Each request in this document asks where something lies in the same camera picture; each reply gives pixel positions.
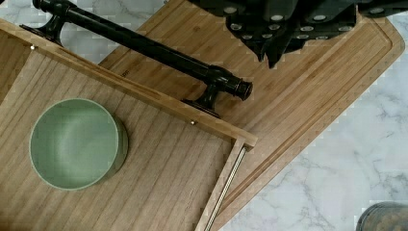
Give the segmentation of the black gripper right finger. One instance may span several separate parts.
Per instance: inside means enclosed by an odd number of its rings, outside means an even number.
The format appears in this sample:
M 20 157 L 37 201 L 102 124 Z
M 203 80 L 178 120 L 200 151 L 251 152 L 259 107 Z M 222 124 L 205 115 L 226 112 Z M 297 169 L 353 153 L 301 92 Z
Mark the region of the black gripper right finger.
M 356 23 L 356 5 L 300 7 L 266 43 L 268 67 L 273 68 L 284 54 L 302 49 L 307 40 L 332 39 L 351 31 Z

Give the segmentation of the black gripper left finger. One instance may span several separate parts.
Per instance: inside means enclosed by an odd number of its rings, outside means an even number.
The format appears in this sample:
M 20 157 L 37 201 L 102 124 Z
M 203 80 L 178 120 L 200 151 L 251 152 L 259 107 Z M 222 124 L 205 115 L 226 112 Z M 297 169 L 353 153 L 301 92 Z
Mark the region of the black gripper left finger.
M 226 17 L 226 27 L 262 62 L 271 41 L 279 35 L 279 25 L 270 24 L 260 16 L 232 14 Z

